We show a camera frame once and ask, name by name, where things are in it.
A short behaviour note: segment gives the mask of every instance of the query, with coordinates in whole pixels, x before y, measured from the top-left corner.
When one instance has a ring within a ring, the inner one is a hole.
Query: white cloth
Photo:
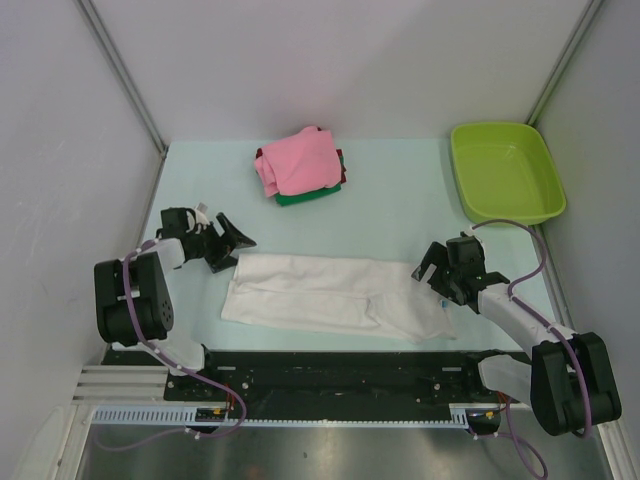
[[[398,262],[242,254],[222,318],[415,343],[455,338],[442,297],[413,280],[412,271],[412,265]]]

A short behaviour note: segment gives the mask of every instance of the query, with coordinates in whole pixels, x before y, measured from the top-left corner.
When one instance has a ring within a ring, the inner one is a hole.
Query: light blue table surface
[[[258,247],[256,253],[373,258],[418,265],[432,241],[444,242],[470,226],[458,199],[446,139],[336,140],[347,183],[312,202],[278,206],[264,196],[253,168],[266,141],[174,142],[155,195],[145,238],[160,227],[160,210],[208,205],[210,219],[224,212]],[[487,270],[515,279],[538,263],[532,239],[519,229],[485,227]],[[468,307],[451,305],[456,340],[420,344],[357,335],[309,333],[220,319],[233,270],[212,275],[193,260],[168,276],[175,321],[194,340],[219,350],[435,351],[519,350],[496,325]],[[541,276],[518,292],[553,318]]]

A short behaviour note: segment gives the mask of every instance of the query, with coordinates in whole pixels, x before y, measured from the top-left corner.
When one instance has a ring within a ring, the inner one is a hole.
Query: pink cloth
[[[255,167],[271,197],[300,195],[340,183],[342,167],[328,130],[307,127],[292,137],[262,147]]]

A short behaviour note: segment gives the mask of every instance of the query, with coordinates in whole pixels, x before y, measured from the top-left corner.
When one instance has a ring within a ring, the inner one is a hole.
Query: lime green plastic tray
[[[475,223],[508,218],[535,225],[567,205],[540,133],[521,123],[469,123],[451,134],[464,212]]]

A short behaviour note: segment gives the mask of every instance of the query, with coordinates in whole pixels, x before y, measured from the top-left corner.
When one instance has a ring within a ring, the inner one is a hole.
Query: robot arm
[[[542,427],[551,435],[585,426],[585,410],[578,379],[565,346],[568,341],[587,384],[592,424],[616,420],[622,413],[611,364],[604,342],[595,333],[577,334],[562,325],[543,325],[508,295],[509,280],[487,273],[480,241],[464,233],[446,242],[434,242],[412,277],[430,275],[433,290],[458,305],[467,305],[500,326],[524,350],[531,364],[500,352],[490,352],[478,364],[480,378],[489,390],[501,391],[531,405]],[[524,307],[535,309],[519,299]]]
[[[138,320],[150,344],[138,342],[126,305],[122,278],[122,260],[102,262],[94,268],[98,330],[114,350],[141,350],[157,358],[156,348],[177,365],[199,371],[204,367],[205,350],[194,342],[180,325],[174,328],[173,306],[165,277],[192,259],[204,258],[212,273],[237,264],[231,256],[236,248],[256,243],[243,235],[219,213],[216,219],[224,233],[219,235],[205,215],[206,207],[170,208],[161,212],[162,228],[158,243],[138,255],[129,272]],[[175,375],[183,372],[171,369]]]

